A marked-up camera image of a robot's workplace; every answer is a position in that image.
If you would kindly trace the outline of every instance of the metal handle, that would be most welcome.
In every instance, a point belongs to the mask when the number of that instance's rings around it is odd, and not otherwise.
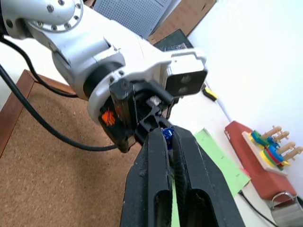
[[[270,209],[274,209],[275,208],[275,205],[274,205],[274,201],[275,201],[275,199],[276,198],[278,198],[279,196],[281,196],[281,195],[287,195],[289,198],[291,198],[292,200],[294,200],[294,196],[291,194],[291,193],[289,193],[289,192],[280,192],[280,193],[278,193],[277,195],[275,195],[273,198],[272,198],[272,200],[271,200],[271,208]]]

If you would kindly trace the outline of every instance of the white table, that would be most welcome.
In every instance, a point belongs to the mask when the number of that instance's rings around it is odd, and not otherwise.
[[[48,49],[42,47],[35,40],[15,41],[15,43],[18,43],[18,45],[28,53],[39,74],[59,82],[64,81],[55,69],[51,53]],[[2,44],[0,44],[0,52],[5,52],[5,55],[0,55],[0,63],[14,80],[17,81],[23,69],[27,68],[25,62],[14,50]],[[2,79],[0,79],[0,109],[6,102],[8,96],[9,90]],[[224,134],[225,126],[229,124],[227,117],[217,103],[207,99],[202,93],[181,99],[173,108],[170,120],[174,124],[190,130],[192,133],[206,128],[221,148],[240,165],[235,151]],[[243,189],[243,192],[262,214],[272,219],[268,206],[259,197],[251,183]],[[263,218],[259,217],[239,195],[234,199],[246,227],[271,226],[264,221]]]

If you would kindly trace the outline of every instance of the wooden frame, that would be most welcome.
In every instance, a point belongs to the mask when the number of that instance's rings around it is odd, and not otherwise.
[[[58,81],[46,78],[44,76],[40,77],[52,87],[55,87],[64,92],[73,94],[75,93],[68,85],[62,84]],[[37,83],[37,80],[34,78],[33,74],[28,70],[24,70],[16,85],[24,97],[28,98],[34,83]],[[22,109],[23,105],[19,102],[16,96],[11,93],[2,110],[0,111],[0,158],[10,138],[10,135],[14,130]]]

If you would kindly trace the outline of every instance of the wooden peg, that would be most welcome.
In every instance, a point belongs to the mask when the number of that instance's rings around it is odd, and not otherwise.
[[[289,142],[289,143],[285,144],[284,146],[278,148],[276,152],[279,155],[281,155],[282,153],[286,152],[290,148],[293,148],[293,149],[295,148],[295,142]]]
[[[275,127],[275,126],[273,125],[273,129],[270,130],[270,131],[268,131],[268,132],[265,132],[265,133],[261,136],[261,138],[267,139],[268,137],[270,137],[270,136],[276,134],[277,132],[279,132],[279,131],[281,131],[281,130],[282,130],[282,127],[281,127],[281,126]]]
[[[280,135],[274,137],[274,142],[279,143],[281,139],[286,138],[288,140],[289,131],[284,131]]]
[[[297,147],[283,156],[284,160],[290,160],[291,158],[294,160],[294,157],[300,154],[303,151],[303,147]]]

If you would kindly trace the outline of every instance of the blue object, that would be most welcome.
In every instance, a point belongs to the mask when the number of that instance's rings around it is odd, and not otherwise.
[[[270,145],[274,146],[275,148],[280,147],[280,145],[276,142],[274,142],[274,138],[268,137],[267,141],[270,143]]]
[[[167,143],[167,149],[172,150],[172,135],[174,130],[172,128],[163,129],[162,133]]]
[[[268,150],[270,151],[270,153],[279,161],[279,162],[283,162],[284,158],[282,157],[282,155],[277,154],[276,152],[276,148],[272,145],[270,145],[268,147]]]

